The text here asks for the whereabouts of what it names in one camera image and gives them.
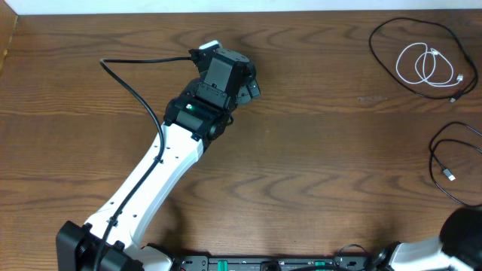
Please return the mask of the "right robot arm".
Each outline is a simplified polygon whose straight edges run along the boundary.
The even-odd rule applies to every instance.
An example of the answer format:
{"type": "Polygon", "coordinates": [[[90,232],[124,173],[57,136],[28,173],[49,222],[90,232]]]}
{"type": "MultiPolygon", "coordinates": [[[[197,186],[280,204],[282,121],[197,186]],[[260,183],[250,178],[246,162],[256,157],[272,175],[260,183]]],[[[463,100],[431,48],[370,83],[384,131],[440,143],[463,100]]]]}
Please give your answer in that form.
{"type": "Polygon", "coordinates": [[[481,270],[481,210],[460,208],[437,237],[394,242],[374,256],[367,270],[481,270]]]}

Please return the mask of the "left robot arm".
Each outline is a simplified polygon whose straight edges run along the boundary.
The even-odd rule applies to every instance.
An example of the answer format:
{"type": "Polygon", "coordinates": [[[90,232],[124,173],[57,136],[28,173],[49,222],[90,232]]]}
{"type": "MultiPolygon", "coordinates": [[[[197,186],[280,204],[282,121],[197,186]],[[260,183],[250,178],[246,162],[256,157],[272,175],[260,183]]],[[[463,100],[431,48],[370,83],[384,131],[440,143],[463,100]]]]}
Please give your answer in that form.
{"type": "Polygon", "coordinates": [[[141,244],[178,180],[233,123],[233,111],[260,96],[253,62],[217,41],[189,51],[198,78],[172,99],[159,119],[125,81],[157,128],[150,148],[113,196],[83,225],[67,221],[56,235],[60,270],[172,269],[173,259],[141,244]]]}

